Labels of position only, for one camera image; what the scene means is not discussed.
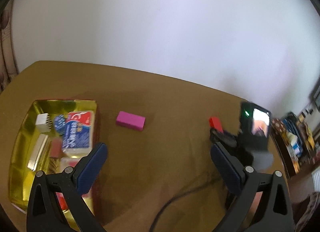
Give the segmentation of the gold capped lipstick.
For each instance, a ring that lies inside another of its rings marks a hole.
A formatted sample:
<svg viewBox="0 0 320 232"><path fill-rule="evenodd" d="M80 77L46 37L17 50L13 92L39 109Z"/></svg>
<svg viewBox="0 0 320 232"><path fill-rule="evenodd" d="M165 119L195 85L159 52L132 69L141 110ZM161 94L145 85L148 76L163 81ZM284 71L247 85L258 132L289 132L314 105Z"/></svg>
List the gold capped lipstick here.
<svg viewBox="0 0 320 232"><path fill-rule="evenodd" d="M59 159L62 157L62 139L61 138L53 138L50 143L50 157L53 159Z"/></svg>

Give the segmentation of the beige floral curtain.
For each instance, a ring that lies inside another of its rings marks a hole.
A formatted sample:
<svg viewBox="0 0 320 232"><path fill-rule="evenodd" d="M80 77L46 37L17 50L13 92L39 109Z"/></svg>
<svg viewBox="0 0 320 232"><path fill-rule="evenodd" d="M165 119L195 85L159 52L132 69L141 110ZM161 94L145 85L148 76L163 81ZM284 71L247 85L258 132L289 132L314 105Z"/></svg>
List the beige floral curtain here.
<svg viewBox="0 0 320 232"><path fill-rule="evenodd" d="M10 82L18 75L19 70L12 44L12 12L14 0L10 0L1 13L1 93Z"/></svg>

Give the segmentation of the blue patterned round cap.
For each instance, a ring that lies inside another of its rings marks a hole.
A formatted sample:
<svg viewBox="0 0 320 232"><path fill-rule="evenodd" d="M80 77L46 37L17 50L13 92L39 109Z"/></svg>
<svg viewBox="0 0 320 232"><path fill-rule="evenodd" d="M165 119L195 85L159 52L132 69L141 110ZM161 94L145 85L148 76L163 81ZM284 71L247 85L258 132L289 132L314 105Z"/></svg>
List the blue patterned round cap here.
<svg viewBox="0 0 320 232"><path fill-rule="evenodd" d="M53 121L54 129L58 135L62 136L65 133L66 118L63 114L57 115Z"/></svg>

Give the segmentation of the silver lighter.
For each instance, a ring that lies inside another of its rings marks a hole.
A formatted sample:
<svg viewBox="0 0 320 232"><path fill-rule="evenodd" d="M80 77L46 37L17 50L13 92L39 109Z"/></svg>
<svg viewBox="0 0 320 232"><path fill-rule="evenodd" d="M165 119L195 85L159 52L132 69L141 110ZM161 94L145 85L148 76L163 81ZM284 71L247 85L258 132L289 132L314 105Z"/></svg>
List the silver lighter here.
<svg viewBox="0 0 320 232"><path fill-rule="evenodd" d="M27 168L31 171L36 171L36 168L40 162L40 157L42 155L42 152L44 148L46 147L46 144L48 142L48 135L41 133L39 137L37 138L37 141L33 147L33 150L31 152Z"/></svg>

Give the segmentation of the pink rectangular block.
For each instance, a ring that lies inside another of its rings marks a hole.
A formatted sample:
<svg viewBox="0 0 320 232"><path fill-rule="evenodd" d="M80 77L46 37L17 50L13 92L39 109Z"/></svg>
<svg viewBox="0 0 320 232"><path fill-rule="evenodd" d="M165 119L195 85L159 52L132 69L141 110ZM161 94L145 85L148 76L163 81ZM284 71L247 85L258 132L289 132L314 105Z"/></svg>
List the pink rectangular block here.
<svg viewBox="0 0 320 232"><path fill-rule="evenodd" d="M120 111L116 118L116 124L129 129L142 131L144 129L145 117Z"/></svg>

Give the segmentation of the small red block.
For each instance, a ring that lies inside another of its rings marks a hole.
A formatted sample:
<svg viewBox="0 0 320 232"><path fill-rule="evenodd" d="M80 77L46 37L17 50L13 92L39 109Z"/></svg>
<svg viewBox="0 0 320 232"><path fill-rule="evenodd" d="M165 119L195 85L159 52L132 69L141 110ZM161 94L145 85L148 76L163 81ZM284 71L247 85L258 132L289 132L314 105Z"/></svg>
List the small red block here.
<svg viewBox="0 0 320 232"><path fill-rule="evenodd" d="M221 121L218 117L210 117L209 118L209 125L212 129L217 130L220 133L223 133L223 128Z"/></svg>

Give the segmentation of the gold and red toffee tin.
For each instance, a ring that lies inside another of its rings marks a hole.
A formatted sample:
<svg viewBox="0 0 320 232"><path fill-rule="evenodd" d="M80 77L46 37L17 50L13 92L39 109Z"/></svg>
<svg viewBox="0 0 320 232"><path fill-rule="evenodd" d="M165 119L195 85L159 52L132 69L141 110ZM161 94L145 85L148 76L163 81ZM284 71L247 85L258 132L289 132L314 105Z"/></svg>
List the gold and red toffee tin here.
<svg viewBox="0 0 320 232"><path fill-rule="evenodd" d="M93 147L99 138L99 108L98 103L94 100L35 100L27 111L18 131L14 147L12 149L11 160L9 164L9 181L8 194L11 204L23 213L27 212L28 200L31 186L35 174L42 170L46 174L60 172L60 160L68 157L64 153L59 159L53 159L50 155L50 143L53 138L61 138L54 129L54 118L63 114L67 119L70 112L92 110L95 114L94 131L93 131ZM48 135L48 142L40 157L40 162L36 171L27 168L27 164L41 132L36 128L36 118L38 114L48 113L52 121L52 129L50 132L43 133Z"/></svg>

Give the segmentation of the phone on right gripper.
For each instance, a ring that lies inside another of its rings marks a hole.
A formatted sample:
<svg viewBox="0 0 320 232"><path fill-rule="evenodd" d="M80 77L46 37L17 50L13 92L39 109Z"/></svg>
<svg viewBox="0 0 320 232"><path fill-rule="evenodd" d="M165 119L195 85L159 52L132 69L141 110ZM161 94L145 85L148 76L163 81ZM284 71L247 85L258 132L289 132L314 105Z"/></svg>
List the phone on right gripper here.
<svg viewBox="0 0 320 232"><path fill-rule="evenodd" d="M240 105L238 137L250 148L268 150L271 112L248 101L244 101Z"/></svg>

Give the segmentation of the clear box with red insert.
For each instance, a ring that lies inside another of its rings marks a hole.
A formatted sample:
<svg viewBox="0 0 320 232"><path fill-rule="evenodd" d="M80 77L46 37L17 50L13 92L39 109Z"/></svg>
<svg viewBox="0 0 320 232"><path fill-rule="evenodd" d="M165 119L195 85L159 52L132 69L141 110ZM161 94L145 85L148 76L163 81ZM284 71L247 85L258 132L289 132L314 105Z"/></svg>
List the clear box with red insert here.
<svg viewBox="0 0 320 232"><path fill-rule="evenodd" d="M63 157L60 160L60 172L63 172L65 168L67 167L75 167L76 164L80 161L80 158L69 158L69 157Z"/></svg>

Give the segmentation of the wall mounted dark screen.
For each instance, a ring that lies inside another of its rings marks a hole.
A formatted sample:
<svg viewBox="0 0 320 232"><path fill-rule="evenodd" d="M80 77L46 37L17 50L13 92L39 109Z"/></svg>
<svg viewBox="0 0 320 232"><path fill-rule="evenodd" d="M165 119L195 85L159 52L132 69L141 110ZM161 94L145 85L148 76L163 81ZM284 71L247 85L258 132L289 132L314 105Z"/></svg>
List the wall mounted dark screen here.
<svg viewBox="0 0 320 232"><path fill-rule="evenodd" d="M312 101L316 108L320 109L320 83L318 82L312 95Z"/></svg>

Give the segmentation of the cluttered side shelf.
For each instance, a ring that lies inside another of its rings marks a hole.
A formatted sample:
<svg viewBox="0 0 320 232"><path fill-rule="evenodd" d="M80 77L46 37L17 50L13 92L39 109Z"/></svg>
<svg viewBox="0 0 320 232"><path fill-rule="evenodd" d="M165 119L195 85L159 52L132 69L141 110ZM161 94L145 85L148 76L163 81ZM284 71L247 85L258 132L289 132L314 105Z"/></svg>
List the cluttered side shelf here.
<svg viewBox="0 0 320 232"><path fill-rule="evenodd" d="M306 122L307 112L288 112L271 120L271 137L280 154L288 179L310 170L317 162L317 146Z"/></svg>

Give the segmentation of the white cube with black stripes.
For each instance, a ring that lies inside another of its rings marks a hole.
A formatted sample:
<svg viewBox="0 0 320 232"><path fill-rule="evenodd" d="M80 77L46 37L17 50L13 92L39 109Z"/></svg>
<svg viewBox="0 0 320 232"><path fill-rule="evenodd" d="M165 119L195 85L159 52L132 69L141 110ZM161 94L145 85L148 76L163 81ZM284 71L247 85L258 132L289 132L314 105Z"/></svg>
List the white cube with black stripes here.
<svg viewBox="0 0 320 232"><path fill-rule="evenodd" d="M52 129L50 115L48 113L38 114L35 126L41 133L50 132Z"/></svg>

